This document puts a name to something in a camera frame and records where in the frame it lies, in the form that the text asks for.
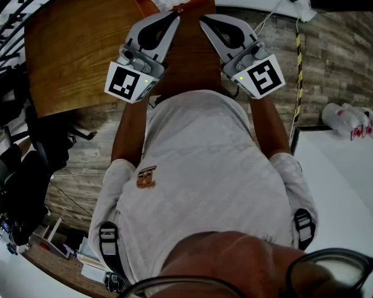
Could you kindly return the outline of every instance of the eyeglasses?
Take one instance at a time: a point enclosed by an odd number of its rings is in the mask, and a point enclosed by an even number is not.
[[[356,251],[330,248],[294,261],[287,270],[285,297],[350,297],[373,271],[373,258]],[[208,277],[166,276],[143,280],[119,298],[246,298],[235,286]]]

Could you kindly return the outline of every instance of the person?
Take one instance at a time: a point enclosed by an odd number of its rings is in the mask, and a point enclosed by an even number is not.
[[[259,149],[244,109],[219,92],[168,98],[145,129],[148,100],[126,104],[114,139],[89,232],[99,260],[113,270],[119,258],[131,284],[194,276],[246,297],[286,291],[287,269],[305,255],[318,213],[270,97],[249,100]],[[174,290],[157,297],[228,297]]]

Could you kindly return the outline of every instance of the wooden table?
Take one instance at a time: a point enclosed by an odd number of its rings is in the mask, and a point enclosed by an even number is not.
[[[186,11],[168,53],[170,65],[155,93],[218,89],[219,57],[198,19],[214,0]],[[104,93],[109,62],[142,15],[134,0],[56,0],[25,28],[30,92],[39,117],[114,102]]]

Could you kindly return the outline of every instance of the wooden floor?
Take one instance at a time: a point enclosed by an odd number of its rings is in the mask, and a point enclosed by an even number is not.
[[[259,12],[218,13],[244,19],[252,27],[265,17]],[[373,13],[318,14],[309,23],[299,22],[298,29],[304,80],[299,124],[320,123],[321,110],[328,102],[373,108]],[[287,81],[272,97],[288,131],[296,100],[295,32],[295,20],[273,16],[259,36],[269,52],[276,54]],[[236,91],[232,82],[224,78],[223,86],[232,93]],[[246,95],[241,92],[236,100],[250,115]],[[73,113],[74,120],[84,129],[95,131],[96,136],[90,142],[79,139],[69,151],[68,165],[54,176],[52,183],[56,186],[49,186],[46,198],[53,217],[62,217],[70,227],[87,231],[90,226],[123,108],[124,103],[117,101]]]

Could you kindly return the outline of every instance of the white cloth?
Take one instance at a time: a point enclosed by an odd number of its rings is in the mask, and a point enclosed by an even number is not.
[[[159,104],[150,118],[144,157],[135,167],[114,161],[90,227],[99,252],[99,227],[119,230],[122,265],[131,282],[157,276],[182,239],[209,231],[239,231],[298,248],[294,212],[317,213],[297,160],[268,160],[252,141],[249,121],[232,99],[192,91]],[[156,166],[155,187],[137,187],[141,170]]]

